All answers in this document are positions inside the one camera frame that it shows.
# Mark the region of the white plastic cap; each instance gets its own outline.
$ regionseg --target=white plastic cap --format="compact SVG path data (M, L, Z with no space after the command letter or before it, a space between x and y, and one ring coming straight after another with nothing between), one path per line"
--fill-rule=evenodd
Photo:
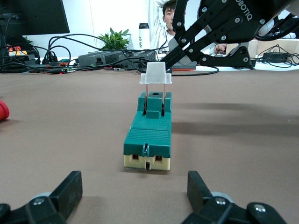
M171 73L166 73L165 62L148 62L140 84L171 84Z

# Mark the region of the green toy block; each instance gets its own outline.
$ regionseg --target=green toy block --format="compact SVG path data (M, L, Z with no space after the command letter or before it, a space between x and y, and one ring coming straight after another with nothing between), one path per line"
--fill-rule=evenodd
M171 92L143 91L124 141L124 164L130 168L170 170Z

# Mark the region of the white wall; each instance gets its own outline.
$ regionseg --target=white wall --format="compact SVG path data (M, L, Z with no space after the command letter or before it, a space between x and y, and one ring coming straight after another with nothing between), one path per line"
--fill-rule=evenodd
M129 29L132 39L130 47L138 47L139 23L148 22L149 0L63 0L64 9L71 34L89 34L99 36L109 32L110 27L119 32ZM189 0L185 27L188 28L197 18L198 0ZM49 39L60 35L31 35L29 39L33 44L48 48ZM102 47L104 43L91 37L74 36L76 40L88 43L95 47ZM73 57L87 54L95 49L76 43L74 41L60 39L55 45L67 47ZM63 48L54 49L58 57L68 57L68 52Z

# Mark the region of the person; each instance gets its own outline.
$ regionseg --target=person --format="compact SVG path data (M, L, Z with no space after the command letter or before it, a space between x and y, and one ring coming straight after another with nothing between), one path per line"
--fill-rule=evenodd
M168 52L168 43L174 37L175 32L172 28L173 16L177 0L149 0L149 40L150 48L161 48L159 52ZM162 25L159 18L159 8L162 8ZM211 49L205 50L206 54L225 54L226 44L214 44Z

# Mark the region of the beige base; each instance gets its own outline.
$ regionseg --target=beige base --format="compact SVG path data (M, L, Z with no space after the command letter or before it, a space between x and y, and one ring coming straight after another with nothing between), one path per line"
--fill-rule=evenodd
M125 167L146 169L146 164L149 164L149 169L170 170L170 158L163 158L162 161L156 161L156 157L142 157L133 159L133 155L124 155Z

